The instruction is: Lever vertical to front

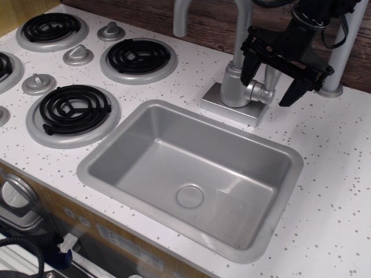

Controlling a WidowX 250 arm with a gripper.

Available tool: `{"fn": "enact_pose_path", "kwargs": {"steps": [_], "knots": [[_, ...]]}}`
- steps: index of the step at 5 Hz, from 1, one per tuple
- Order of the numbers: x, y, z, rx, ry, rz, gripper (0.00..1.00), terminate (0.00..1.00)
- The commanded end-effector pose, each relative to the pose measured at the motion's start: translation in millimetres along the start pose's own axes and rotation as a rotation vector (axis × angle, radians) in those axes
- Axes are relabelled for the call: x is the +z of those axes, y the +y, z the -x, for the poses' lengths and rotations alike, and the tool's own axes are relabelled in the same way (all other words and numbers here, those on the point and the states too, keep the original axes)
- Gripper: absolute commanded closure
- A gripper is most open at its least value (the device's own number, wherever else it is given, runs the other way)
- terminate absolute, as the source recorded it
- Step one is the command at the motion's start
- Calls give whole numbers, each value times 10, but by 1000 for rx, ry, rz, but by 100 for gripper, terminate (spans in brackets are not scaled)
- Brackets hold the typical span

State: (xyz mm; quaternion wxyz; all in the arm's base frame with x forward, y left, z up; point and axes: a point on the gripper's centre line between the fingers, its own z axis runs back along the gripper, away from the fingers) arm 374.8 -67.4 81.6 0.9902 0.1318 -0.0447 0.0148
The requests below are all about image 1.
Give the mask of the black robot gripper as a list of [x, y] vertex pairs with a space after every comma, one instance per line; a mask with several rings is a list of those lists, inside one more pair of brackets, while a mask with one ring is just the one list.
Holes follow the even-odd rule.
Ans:
[[291, 106], [309, 89], [320, 89], [325, 79], [334, 74], [334, 69], [312, 48], [312, 42], [329, 23], [329, 20], [316, 21], [293, 11], [284, 31], [249, 27], [249, 35], [241, 47], [242, 84], [247, 86], [264, 63], [294, 79], [279, 103], [281, 107]]

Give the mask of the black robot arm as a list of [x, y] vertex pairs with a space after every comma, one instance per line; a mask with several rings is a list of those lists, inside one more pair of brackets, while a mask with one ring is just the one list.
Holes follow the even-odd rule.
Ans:
[[[241, 47], [245, 56], [242, 84], [247, 86], [264, 63], [293, 78], [280, 106], [289, 107], [306, 92], [319, 91], [334, 69], [312, 48], [312, 41], [320, 33], [328, 49], [343, 46], [349, 33], [345, 16], [354, 12], [356, 4], [357, 1], [298, 1], [291, 9], [292, 19], [285, 30], [249, 27], [249, 35]], [[340, 21], [344, 36], [340, 42], [328, 44], [325, 30], [332, 19]]]

